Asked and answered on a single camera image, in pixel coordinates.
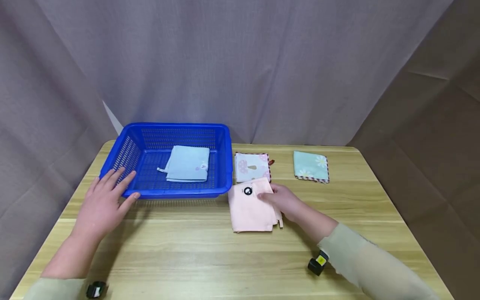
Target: blue plastic basket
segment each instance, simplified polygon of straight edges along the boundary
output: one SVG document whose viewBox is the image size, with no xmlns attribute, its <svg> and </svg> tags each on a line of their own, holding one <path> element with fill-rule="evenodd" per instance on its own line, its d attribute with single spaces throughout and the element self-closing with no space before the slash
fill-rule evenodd
<svg viewBox="0 0 480 300">
<path fill-rule="evenodd" d="M 205 182 L 170 182 L 165 168 L 173 146 L 210 148 Z M 122 180 L 137 171 L 123 197 L 139 192 L 143 199 L 214 198 L 232 186 L 232 143 L 223 124 L 132 123 L 123 128 L 100 171 L 125 167 Z"/>
</svg>

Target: pink towel with black patch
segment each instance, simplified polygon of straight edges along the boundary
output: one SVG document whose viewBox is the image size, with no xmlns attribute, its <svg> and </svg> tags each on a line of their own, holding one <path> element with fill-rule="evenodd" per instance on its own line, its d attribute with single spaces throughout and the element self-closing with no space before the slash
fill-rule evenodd
<svg viewBox="0 0 480 300">
<path fill-rule="evenodd" d="M 273 193 L 267 178 L 236 184 L 228 191 L 228 204 L 234 232 L 272 231 L 283 227 L 282 214 L 271 204 L 257 198 L 263 192 Z"/>
</svg>

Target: cloth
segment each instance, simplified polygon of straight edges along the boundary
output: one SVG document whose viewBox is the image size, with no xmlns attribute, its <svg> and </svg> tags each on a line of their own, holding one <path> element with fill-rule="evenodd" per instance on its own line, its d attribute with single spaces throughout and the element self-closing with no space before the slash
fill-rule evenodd
<svg viewBox="0 0 480 300">
<path fill-rule="evenodd" d="M 281 228 L 283 227 L 281 212 L 257 198 L 257 194 L 263 192 L 273 193 L 265 177 L 236 184 L 228 191 L 228 204 L 234 232 L 272 231 L 273 225 L 278 223 Z"/>
<path fill-rule="evenodd" d="M 270 181 L 268 154 L 235 154 L 235 177 L 237 182 L 246 182 L 265 177 Z"/>
<path fill-rule="evenodd" d="M 86 299 L 85 279 L 40 278 L 28 290 L 24 300 Z"/>
<path fill-rule="evenodd" d="M 326 156 L 293 151 L 295 177 L 320 183 L 329 183 L 328 161 Z"/>
<path fill-rule="evenodd" d="M 210 149 L 202 147 L 173 146 L 165 169 L 167 181 L 201 182 L 208 176 L 208 158 Z"/>
<path fill-rule="evenodd" d="M 437 300 L 407 266 L 343 224 L 318 243 L 336 272 L 374 300 Z"/>
</svg>

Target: brown fabric drape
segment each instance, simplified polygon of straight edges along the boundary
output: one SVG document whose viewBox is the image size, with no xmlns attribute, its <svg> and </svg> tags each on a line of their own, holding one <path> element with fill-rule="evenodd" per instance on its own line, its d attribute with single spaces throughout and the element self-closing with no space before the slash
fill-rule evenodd
<svg viewBox="0 0 480 300">
<path fill-rule="evenodd" d="M 455 299 L 478 298 L 480 2 L 451 5 L 350 144 Z"/>
</svg>

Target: mint green towel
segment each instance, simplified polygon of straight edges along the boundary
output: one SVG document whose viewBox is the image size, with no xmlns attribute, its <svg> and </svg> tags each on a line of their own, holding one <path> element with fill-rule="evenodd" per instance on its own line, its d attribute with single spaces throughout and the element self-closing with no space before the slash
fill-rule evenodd
<svg viewBox="0 0 480 300">
<path fill-rule="evenodd" d="M 328 161 L 326 156 L 293 151 L 295 177 L 321 183 L 329 183 Z"/>
</svg>

